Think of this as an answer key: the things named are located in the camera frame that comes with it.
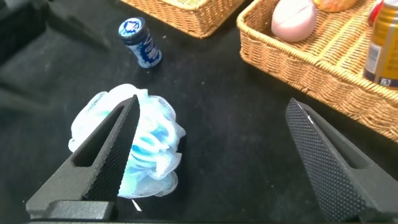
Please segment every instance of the yellow can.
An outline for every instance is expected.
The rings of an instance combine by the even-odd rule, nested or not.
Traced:
[[[364,77],[398,90],[398,0],[384,0],[376,18]]]

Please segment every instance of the table surface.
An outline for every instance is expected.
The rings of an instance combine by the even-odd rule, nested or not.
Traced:
[[[118,200],[121,220],[315,222],[323,215],[285,122],[291,98],[308,104],[398,179],[397,144],[244,63],[235,26],[245,2],[217,31],[198,40],[123,3],[63,0],[104,34],[95,51],[48,30],[0,67],[0,77],[46,94],[42,114],[0,110],[0,220],[20,223],[26,201],[71,154],[70,125],[100,91],[131,83],[163,96],[187,136],[179,185],[165,197]],[[155,70],[137,66],[121,43],[123,20],[143,16],[162,50]]]

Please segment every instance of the wicker basket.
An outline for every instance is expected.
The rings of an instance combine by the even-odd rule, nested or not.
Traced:
[[[193,37],[205,38],[244,0],[122,0]]]
[[[362,78],[375,0],[339,13],[319,11],[315,32],[297,43],[271,32],[278,2],[255,0],[239,15],[243,60],[398,141],[398,91]]]

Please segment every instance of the pink soap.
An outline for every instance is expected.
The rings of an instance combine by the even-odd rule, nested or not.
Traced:
[[[317,25],[317,9],[312,0],[280,0],[272,15],[272,32],[288,42],[307,38]]]

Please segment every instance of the blue bottle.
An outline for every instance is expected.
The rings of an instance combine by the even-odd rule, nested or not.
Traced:
[[[119,36],[136,55],[142,68],[152,68],[162,60],[162,52],[152,40],[144,18],[133,17],[124,21],[119,27]]]

